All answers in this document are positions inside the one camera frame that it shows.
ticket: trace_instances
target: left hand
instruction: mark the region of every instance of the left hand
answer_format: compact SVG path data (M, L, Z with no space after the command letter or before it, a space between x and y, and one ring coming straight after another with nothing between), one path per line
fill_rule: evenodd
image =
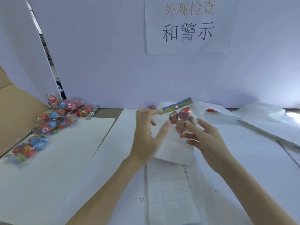
M170 129L171 122L168 120L163 124L155 138L151 136L150 124L156 125L152 119L152 116L156 114L162 115L164 113L161 110L149 108L137 111L137 127L129 156L137 159L141 166L144 166L154 157Z

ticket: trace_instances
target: forearm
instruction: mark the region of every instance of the forearm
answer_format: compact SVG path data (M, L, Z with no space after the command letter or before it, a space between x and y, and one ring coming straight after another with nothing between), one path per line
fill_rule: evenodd
M297 225L237 161L222 177L254 225Z
M142 165L131 157L122 161L112 177L69 220L67 225L107 224L127 184Z

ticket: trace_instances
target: grid paper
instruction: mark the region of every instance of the grid paper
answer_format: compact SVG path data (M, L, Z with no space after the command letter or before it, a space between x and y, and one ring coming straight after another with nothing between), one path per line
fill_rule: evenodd
M147 177L150 225L200 222L182 165L153 159Z

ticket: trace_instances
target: printed paper sign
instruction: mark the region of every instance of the printed paper sign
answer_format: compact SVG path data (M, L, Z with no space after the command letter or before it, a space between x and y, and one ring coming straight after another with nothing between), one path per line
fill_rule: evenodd
M238 0L145 0L147 54L227 52Z

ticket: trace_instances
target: hand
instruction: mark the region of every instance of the hand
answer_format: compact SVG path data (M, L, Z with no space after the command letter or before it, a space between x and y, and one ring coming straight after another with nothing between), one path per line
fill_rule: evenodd
M185 121L188 131L192 133L184 133L180 137L188 138L187 144L198 148L208 165L222 176L235 161L235 158L227 148L218 129L200 118L197 119L204 131L189 121Z
M151 110L149 108L137 111L137 127L130 157L137 159L142 166L154 157L170 129L171 122L168 120L163 124L155 138L151 136L150 124L156 125L152 119L152 116L156 114L162 115L164 113L161 110Z

